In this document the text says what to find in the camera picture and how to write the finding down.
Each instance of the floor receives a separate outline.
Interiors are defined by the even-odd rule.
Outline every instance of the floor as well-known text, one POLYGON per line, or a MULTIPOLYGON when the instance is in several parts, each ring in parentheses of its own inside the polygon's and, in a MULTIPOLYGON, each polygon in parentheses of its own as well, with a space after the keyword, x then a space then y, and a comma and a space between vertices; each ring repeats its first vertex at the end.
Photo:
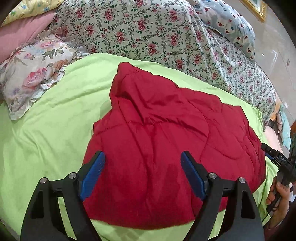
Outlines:
POLYGON ((256 62, 267 74, 283 104, 290 125, 296 120, 296 48, 285 28, 268 7, 265 23, 239 1, 224 0, 252 25, 256 34, 256 62))

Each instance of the gold frame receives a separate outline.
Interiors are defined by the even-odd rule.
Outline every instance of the gold frame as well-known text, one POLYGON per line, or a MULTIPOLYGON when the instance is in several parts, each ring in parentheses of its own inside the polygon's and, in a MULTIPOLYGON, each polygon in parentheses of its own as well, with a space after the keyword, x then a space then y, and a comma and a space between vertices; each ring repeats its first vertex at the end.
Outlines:
POLYGON ((250 0, 240 0, 252 13, 255 15, 255 17, 261 21, 265 22, 266 18, 266 9, 267 9, 267 4, 263 1, 261 1, 261 6, 260 10, 252 3, 250 0))

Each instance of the yellow pillow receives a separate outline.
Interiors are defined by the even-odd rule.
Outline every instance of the yellow pillow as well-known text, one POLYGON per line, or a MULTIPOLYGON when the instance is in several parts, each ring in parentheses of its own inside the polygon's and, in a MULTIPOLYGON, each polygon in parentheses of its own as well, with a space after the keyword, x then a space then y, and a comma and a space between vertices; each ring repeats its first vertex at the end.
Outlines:
POLYGON ((61 5, 64 0, 22 0, 5 18, 2 26, 19 18, 42 14, 61 5))

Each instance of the metal screw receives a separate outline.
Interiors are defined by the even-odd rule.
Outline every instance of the metal screw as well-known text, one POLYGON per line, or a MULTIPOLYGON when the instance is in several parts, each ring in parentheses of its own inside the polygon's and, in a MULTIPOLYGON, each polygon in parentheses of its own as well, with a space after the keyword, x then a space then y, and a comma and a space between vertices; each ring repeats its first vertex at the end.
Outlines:
POLYGON ((241 183, 245 183, 245 182, 246 182, 246 179, 244 179, 243 177, 240 177, 240 178, 239 178, 239 182, 241 182, 241 183))
POLYGON ((43 177, 43 178, 40 179, 40 183, 42 183, 42 184, 43 183, 46 183, 46 181, 47 181, 47 178, 46 177, 43 177))
POLYGON ((209 174, 209 177, 210 177, 211 179, 216 179, 216 178, 217 178, 217 174, 211 172, 211 173, 209 174))
POLYGON ((75 172, 72 172, 72 173, 69 174, 68 177, 69 177, 70 179, 74 179, 76 176, 77 176, 76 173, 75 173, 75 172))

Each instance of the floral pillow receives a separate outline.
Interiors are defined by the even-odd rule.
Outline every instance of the floral pillow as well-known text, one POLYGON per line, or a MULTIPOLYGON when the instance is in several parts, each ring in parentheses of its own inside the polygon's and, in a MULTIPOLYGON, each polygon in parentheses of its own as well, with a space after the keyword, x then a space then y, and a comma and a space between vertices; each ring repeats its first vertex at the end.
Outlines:
POLYGON ((195 0, 193 6, 202 23, 227 38, 255 65, 255 33, 234 8, 222 0, 195 0))
POLYGON ((48 34, 16 49, 0 65, 1 90, 10 119, 21 118, 33 102, 64 76, 64 66, 85 55, 74 41, 64 42, 48 34))

